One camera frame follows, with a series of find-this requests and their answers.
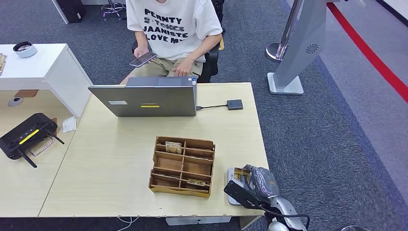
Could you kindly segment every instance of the laptop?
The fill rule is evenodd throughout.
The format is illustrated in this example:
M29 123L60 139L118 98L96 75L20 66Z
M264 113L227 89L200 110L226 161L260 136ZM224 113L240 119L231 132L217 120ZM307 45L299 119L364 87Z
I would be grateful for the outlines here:
M194 77L131 77L127 83L88 89L117 117L196 116Z

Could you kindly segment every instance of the light wood desk surface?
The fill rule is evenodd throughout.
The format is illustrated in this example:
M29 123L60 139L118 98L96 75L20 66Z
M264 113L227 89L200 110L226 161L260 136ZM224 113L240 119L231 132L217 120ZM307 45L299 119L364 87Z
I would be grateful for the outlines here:
M11 160L0 150L0 217L37 217L74 135L63 134L60 129L72 114L46 90L39 91L34 98L24 98L18 107L9 108L8 101L16 93L0 91L0 137L34 113L42 112L57 118L57 135L65 142L62 145L56 141L39 156L30 156L37 168L23 158Z
M233 206L223 192L227 169L268 168L250 83L199 84L200 106L242 99L243 110L204 109L196 117L122 117L91 97L40 212L40 217L259 216ZM212 140L216 145L211 196L148 189L156 136Z

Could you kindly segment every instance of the hand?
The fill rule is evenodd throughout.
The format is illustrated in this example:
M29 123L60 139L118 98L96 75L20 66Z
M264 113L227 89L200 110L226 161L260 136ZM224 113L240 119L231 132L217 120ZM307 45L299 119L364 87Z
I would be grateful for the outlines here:
M147 52L149 52L149 49L147 49L147 47L137 47L133 54L135 55L136 58L139 58L140 56L146 54Z
M191 67L194 63L193 59L185 58L180 65L174 70L174 76L183 77L190 74Z

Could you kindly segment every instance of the wooden compartment tray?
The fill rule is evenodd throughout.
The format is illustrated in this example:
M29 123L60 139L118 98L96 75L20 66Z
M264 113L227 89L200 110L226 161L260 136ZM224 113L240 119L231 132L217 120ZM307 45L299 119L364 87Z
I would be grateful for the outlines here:
M181 143L181 154L166 152L166 141ZM158 136L149 188L153 192L209 197L214 156L212 141Z

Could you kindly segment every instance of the paper money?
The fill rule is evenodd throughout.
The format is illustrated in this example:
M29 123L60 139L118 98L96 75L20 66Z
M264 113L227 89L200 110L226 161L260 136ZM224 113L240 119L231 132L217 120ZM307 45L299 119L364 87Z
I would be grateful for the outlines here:
M192 178L190 178L187 183L188 183L188 184L199 185L199 186L205 186L205 181L196 180L196 179L192 179Z
M181 154L181 143L166 141L166 152Z
M3 73L4 66L6 65L6 55L0 53L0 75Z

